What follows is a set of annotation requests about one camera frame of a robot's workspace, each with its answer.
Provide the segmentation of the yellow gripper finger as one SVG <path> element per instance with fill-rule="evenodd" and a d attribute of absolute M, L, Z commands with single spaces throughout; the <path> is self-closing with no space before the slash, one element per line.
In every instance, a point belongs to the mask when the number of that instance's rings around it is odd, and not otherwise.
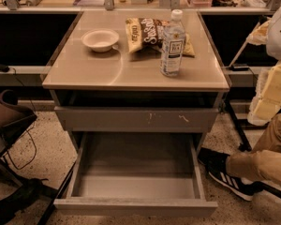
<path fill-rule="evenodd" d="M 255 126 L 270 122 L 281 109 L 281 61 L 259 74 L 247 121 Z"/>
<path fill-rule="evenodd" d="M 257 27 L 253 29 L 253 31 L 248 35 L 246 41 L 249 44 L 253 44 L 256 46 L 265 45 L 267 43 L 267 32 L 270 21 L 267 20 L 264 23 L 258 23 Z"/>

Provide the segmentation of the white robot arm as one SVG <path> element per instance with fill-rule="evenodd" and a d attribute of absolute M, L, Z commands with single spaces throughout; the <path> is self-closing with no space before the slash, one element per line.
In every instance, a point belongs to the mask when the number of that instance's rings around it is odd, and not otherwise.
<path fill-rule="evenodd" d="M 277 60 L 269 70 L 260 72 L 247 116 L 250 124 L 263 126 L 281 109 L 281 7 L 271 19 L 252 31 L 246 41 L 265 45 L 266 53 Z"/>

